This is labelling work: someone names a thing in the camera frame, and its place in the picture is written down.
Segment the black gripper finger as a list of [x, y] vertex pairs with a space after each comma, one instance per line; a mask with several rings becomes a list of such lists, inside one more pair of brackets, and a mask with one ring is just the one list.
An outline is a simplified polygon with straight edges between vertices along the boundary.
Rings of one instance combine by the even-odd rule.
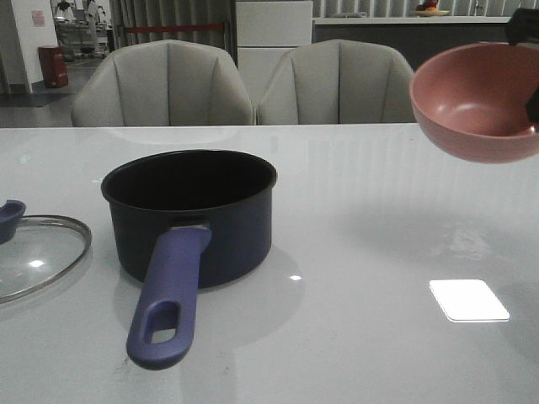
[[504, 27], [510, 45], [538, 43], [538, 10], [518, 8]]
[[526, 115], [531, 123], [534, 125], [539, 124], [539, 87], [536, 87], [526, 102]]

